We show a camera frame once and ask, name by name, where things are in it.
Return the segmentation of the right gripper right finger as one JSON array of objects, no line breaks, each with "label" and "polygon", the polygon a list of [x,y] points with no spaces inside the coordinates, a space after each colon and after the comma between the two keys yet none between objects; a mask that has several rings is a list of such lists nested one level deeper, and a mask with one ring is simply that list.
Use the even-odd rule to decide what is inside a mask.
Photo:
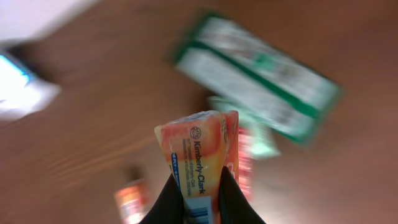
[{"label": "right gripper right finger", "polygon": [[221,224],[266,224],[250,206],[226,166],[221,172],[218,204]]}]

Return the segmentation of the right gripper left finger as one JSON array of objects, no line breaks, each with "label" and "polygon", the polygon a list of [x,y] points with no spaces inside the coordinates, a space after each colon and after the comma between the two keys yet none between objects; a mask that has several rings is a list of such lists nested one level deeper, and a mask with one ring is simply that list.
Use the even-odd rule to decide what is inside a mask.
[{"label": "right gripper left finger", "polygon": [[155,204],[140,224],[183,224],[183,216],[183,197],[171,174]]}]

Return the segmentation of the orange tissue pack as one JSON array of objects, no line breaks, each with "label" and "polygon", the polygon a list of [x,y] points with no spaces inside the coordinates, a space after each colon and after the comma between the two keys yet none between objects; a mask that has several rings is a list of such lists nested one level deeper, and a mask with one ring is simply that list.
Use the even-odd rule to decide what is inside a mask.
[{"label": "orange tissue pack", "polygon": [[239,114],[202,111],[154,129],[184,200],[187,223],[220,223],[221,173],[239,180]]},{"label": "orange tissue pack", "polygon": [[144,179],[133,180],[114,193],[122,224],[138,224],[147,214],[150,192]]}]

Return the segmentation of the red adhesive tube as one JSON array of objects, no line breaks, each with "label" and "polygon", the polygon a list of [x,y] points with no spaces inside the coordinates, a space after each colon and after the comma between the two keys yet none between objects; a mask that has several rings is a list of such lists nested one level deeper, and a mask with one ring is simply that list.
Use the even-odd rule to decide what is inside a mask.
[{"label": "red adhesive tube", "polygon": [[248,129],[239,128],[239,187],[247,200],[252,196],[252,136]]}]

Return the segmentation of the mint green wipes pack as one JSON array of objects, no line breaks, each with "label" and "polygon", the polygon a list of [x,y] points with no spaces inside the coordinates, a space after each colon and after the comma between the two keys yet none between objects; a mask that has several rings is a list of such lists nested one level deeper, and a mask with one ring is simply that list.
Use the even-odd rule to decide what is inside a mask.
[{"label": "mint green wipes pack", "polygon": [[209,97],[208,102],[214,110],[220,112],[235,110],[239,113],[239,127],[247,129],[249,131],[248,135],[251,137],[249,151],[253,159],[268,159],[280,155],[271,129],[251,112],[219,96]]}]

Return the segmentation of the green 3M adhesive package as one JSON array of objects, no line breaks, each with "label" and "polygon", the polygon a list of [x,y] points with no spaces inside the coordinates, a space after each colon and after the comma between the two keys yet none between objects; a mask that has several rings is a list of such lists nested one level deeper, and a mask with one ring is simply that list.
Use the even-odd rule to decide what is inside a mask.
[{"label": "green 3M adhesive package", "polygon": [[216,12],[190,24],[172,62],[257,122],[299,143],[311,140],[341,96],[336,82]]}]

